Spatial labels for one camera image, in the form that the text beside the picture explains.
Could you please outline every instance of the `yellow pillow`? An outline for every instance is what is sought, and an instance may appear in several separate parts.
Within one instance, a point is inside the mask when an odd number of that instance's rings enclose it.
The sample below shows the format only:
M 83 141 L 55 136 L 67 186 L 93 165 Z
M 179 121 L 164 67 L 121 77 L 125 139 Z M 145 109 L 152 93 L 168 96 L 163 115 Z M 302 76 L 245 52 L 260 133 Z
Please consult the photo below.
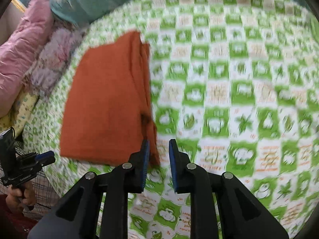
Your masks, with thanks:
M 22 89 L 9 113 L 0 118 L 0 132 L 13 127 L 17 137 L 22 132 L 24 125 L 28 121 L 38 98 L 39 96 L 30 95 Z

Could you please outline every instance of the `pink blanket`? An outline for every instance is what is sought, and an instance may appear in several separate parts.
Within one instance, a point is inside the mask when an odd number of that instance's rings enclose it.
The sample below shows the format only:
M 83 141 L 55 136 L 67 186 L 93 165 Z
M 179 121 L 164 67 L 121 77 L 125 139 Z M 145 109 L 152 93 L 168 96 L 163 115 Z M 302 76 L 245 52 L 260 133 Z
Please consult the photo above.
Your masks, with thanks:
M 5 116 L 21 89 L 23 75 L 35 60 L 39 47 L 52 33 L 49 0 L 31 0 L 9 40 L 0 47 L 0 118 Z

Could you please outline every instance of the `silver rivet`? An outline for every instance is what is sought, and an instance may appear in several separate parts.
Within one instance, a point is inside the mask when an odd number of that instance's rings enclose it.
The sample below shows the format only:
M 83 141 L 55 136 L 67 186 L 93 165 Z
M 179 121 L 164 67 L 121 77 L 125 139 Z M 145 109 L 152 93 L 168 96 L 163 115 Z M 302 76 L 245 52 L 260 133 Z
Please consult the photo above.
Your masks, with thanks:
M 122 164 L 122 168 L 123 168 L 123 169 L 131 169 L 132 166 L 133 166 L 133 165 L 132 165 L 131 163 L 123 163 L 123 164 Z
M 194 170 L 194 169 L 196 169 L 196 164 L 189 163 L 186 165 L 186 167 L 187 167 L 187 169 Z
M 95 177 L 95 173 L 94 172 L 88 172 L 85 174 L 85 178 L 87 180 L 92 180 Z
M 231 172 L 225 172 L 224 177 L 228 180 L 231 180 L 234 177 L 234 175 Z

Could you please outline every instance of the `bed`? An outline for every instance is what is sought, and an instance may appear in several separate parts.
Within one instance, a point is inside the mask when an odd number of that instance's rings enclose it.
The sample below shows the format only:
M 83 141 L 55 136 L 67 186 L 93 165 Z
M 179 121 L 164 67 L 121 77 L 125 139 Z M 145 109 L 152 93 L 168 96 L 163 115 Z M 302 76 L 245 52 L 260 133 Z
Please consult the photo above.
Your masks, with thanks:
M 25 147 L 55 152 L 45 173 L 60 196 L 86 172 L 112 170 L 60 157 L 63 109 L 85 51 L 137 29 L 151 45 L 161 166 L 142 194 L 129 195 L 129 237 L 189 238 L 189 195 L 175 196 L 169 167 L 176 138 L 192 162 L 234 173 L 293 238 L 319 200 L 317 28 L 293 0 L 132 0 L 90 26 L 49 100 L 32 111 Z

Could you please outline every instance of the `orange cloth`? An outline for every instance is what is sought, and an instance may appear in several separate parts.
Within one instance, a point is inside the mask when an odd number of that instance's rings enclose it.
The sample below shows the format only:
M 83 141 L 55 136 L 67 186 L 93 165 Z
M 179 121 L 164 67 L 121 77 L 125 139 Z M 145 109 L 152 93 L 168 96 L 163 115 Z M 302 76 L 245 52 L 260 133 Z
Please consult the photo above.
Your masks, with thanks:
M 61 156 L 117 166 L 144 138 L 151 164 L 159 164 L 148 57 L 149 45 L 136 31 L 85 53 L 65 106 Z

